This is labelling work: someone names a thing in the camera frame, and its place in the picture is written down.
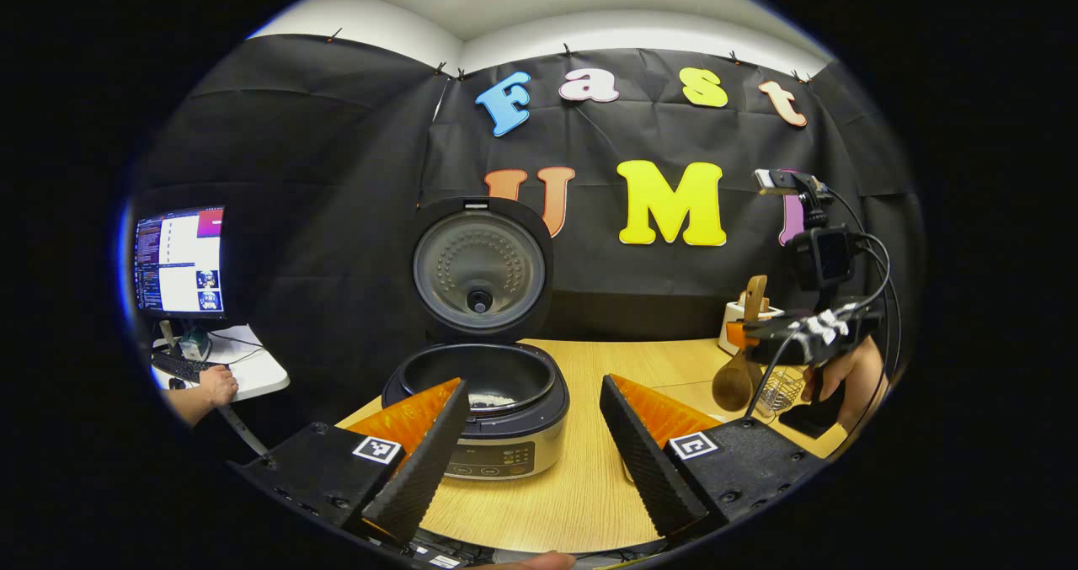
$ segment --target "computer monitor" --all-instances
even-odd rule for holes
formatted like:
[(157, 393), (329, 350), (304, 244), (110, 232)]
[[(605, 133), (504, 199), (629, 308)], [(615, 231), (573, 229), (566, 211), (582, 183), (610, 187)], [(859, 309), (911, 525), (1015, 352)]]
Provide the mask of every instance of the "computer monitor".
[(223, 320), (223, 206), (170, 210), (135, 224), (135, 304), (165, 318)]

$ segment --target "wooden ladle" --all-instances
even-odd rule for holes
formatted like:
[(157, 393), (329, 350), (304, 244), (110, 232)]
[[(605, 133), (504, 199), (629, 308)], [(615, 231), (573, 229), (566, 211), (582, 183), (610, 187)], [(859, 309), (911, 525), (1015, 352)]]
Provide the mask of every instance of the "wooden ladle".
[[(745, 290), (745, 321), (756, 321), (760, 317), (763, 289), (766, 286), (766, 276), (754, 276), (749, 279)], [(728, 413), (743, 409), (752, 400), (752, 393), (760, 386), (762, 377), (760, 364), (749, 362), (745, 358), (745, 350), (738, 350), (732, 360), (715, 373), (711, 398)]]

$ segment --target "wooden table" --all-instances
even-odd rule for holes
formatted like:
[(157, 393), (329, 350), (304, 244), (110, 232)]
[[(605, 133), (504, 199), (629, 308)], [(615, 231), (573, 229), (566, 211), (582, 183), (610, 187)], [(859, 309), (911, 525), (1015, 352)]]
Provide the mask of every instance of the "wooden table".
[[(729, 362), (728, 352), (716, 339), (521, 343), (550, 352), (565, 375), (570, 394), (565, 455), (550, 470), (520, 481), (444, 477), (420, 526), (465, 542), (523, 552), (596, 552), (659, 539), (599, 413), (603, 376), (623, 375), (727, 421), (735, 416), (715, 404), (711, 378)], [(379, 409), (381, 399), (375, 399), (336, 426), (346, 428)], [(819, 440), (777, 420), (771, 420), (771, 428), (820, 457), (846, 437), (839, 425)]]

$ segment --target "keyboard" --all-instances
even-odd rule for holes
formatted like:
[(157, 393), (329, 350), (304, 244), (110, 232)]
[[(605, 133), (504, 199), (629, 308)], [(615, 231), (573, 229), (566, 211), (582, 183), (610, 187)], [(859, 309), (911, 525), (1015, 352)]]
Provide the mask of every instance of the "keyboard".
[(198, 373), (206, 367), (222, 365), (227, 370), (229, 364), (221, 362), (199, 362), (199, 360), (188, 360), (169, 354), (169, 352), (154, 352), (150, 356), (150, 363), (163, 373), (168, 373), (175, 377), (198, 383)]

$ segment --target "human hand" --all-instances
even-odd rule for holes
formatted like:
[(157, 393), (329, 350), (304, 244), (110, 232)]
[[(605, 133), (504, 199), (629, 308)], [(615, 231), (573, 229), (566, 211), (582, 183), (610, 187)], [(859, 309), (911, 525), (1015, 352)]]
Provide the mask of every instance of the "human hand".
[(232, 398), (239, 390), (239, 385), (231, 371), (218, 364), (206, 367), (198, 375), (198, 389), (206, 395), (211, 406), (220, 408), (232, 402)]
[(577, 558), (556, 551), (536, 555), (523, 561), (495, 564), (494, 566), (474, 566), (473, 570), (569, 570), (577, 566)]
[[(827, 370), (824, 371), (823, 378), (824, 389), (820, 390), (819, 401), (823, 402), (830, 398), (839, 388), (839, 384), (843, 380), (846, 381), (846, 397), (842, 402), (842, 407), (839, 408), (838, 420), (839, 425), (846, 429), (846, 433), (849, 433), (857, 426), (857, 421), (869, 408), (869, 405), (873, 405), (874, 408), (883, 398), (884, 391), (887, 390), (887, 376), (883, 375), (882, 381), (880, 379), (880, 375), (883, 374), (883, 358), (880, 357), (875, 342), (871, 336), (867, 336), (853, 351), (846, 352), (841, 358), (832, 359), (826, 366)], [(801, 393), (801, 400), (805, 402), (812, 400), (812, 394), (820, 380), (817, 372), (812, 367), (805, 371), (805, 387)]]

